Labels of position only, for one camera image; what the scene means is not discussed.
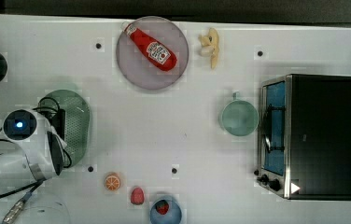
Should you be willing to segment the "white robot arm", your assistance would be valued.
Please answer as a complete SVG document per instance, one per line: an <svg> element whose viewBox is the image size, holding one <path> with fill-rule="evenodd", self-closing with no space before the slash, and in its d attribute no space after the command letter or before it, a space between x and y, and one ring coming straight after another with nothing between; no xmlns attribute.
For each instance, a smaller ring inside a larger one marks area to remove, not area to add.
<svg viewBox="0 0 351 224"><path fill-rule="evenodd" d="M62 172L63 137L45 116L30 109L9 113L0 134L16 147L0 153L0 199L24 193L5 208L0 224L70 224L67 207L58 197L36 191Z"/></svg>

